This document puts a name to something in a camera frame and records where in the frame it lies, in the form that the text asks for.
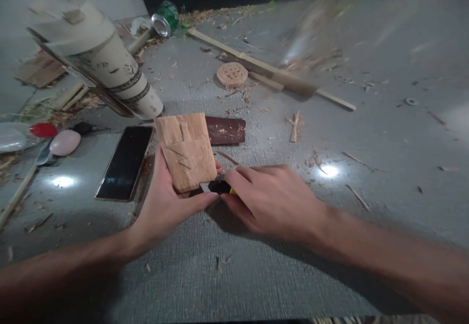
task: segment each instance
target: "pink egg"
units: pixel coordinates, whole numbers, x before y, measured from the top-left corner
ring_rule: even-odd
[[[72,153],[80,144],[82,137],[78,132],[64,130],[54,137],[49,149],[55,155],[65,156]]]

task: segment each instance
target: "green soda can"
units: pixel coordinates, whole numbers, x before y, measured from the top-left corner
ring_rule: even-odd
[[[179,22],[179,12],[176,5],[165,0],[158,6],[158,9],[151,17],[151,21],[154,29],[161,37],[171,37]]]

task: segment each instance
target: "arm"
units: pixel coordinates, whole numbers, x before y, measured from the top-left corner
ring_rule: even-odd
[[[217,163],[217,172],[221,165]],[[172,179],[161,148],[147,197],[135,223],[117,234],[46,253],[0,270],[0,313],[20,313],[61,291],[92,281],[98,275],[117,272],[155,247],[184,220],[204,210],[218,198],[204,193],[183,199]]]
[[[469,318],[467,255],[327,206],[286,165],[239,167],[225,179],[239,197],[222,198],[253,232],[369,271],[442,323]]]

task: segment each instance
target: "left hand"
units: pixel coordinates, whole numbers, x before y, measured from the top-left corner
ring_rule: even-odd
[[[222,172],[215,162],[216,172]],[[130,227],[132,240],[144,251],[153,248],[167,238],[176,227],[190,216],[203,211],[216,201],[218,194],[206,192],[187,198],[189,193],[178,195],[172,186],[172,178],[161,145],[156,147],[155,165],[150,188],[142,210]]]

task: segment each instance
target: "right hand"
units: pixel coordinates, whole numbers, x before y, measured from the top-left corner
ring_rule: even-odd
[[[288,165],[238,167],[227,171],[225,180],[238,196],[221,198],[255,233],[307,242],[327,209]]]

